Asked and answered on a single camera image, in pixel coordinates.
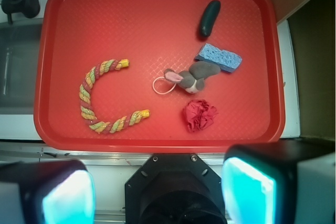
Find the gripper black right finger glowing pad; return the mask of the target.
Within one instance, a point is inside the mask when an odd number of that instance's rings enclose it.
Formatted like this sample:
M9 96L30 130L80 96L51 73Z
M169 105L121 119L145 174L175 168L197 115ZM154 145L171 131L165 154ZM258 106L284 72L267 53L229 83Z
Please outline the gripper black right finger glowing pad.
M335 223L335 144L233 145L222 194L234 223Z

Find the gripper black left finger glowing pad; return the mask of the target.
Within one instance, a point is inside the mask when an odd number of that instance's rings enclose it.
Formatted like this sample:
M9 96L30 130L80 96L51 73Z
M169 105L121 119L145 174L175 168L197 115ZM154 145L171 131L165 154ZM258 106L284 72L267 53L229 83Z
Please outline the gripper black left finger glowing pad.
M94 188L78 160L1 164L1 223L93 223Z

